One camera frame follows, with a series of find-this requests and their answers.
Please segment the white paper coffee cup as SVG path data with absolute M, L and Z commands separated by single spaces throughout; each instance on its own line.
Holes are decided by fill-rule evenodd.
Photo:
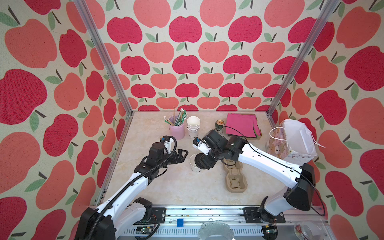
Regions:
M 193 154 L 191 157 L 190 157 L 190 166 L 191 166 L 191 169 L 193 172 L 195 173 L 199 173 L 201 172 L 202 170 L 196 165 L 195 163 L 195 157 L 197 156 L 198 154 Z

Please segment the white patterned paper gift bag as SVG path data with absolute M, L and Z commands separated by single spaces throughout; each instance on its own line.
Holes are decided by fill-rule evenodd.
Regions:
M 307 126 L 297 120 L 283 120 L 269 135 L 267 153 L 293 164 L 302 165 L 315 158 L 318 155 L 316 146 L 325 148 L 316 142 Z

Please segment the black plastic cup lid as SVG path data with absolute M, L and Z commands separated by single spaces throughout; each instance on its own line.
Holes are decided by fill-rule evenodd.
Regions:
M 201 170 L 209 170 L 213 168 L 216 164 L 216 160 L 214 160 L 211 156 L 207 156 L 203 153 L 197 154 L 195 157 L 195 164 Z

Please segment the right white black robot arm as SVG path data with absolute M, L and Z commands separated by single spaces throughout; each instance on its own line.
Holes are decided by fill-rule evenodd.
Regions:
M 285 184 L 285 187 L 271 197 L 265 197 L 250 217 L 262 223 L 273 223 L 284 211 L 312 209 L 314 195 L 318 195 L 314 168 L 305 163 L 302 166 L 278 159 L 250 144 L 246 139 L 232 136 L 229 140 L 215 130 L 202 139 L 195 137 L 193 146 L 200 153 L 195 164 L 202 170 L 213 168 L 218 161 L 232 160 L 255 167 Z

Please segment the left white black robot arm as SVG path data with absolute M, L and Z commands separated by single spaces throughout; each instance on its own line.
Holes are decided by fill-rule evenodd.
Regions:
M 137 222 L 150 223 L 152 203 L 138 194 L 160 176 L 161 168 L 183 163 L 187 150 L 177 148 L 173 139 L 153 143 L 149 154 L 136 166 L 124 186 L 97 208 L 87 208 L 81 215 L 76 240 L 117 240 Z

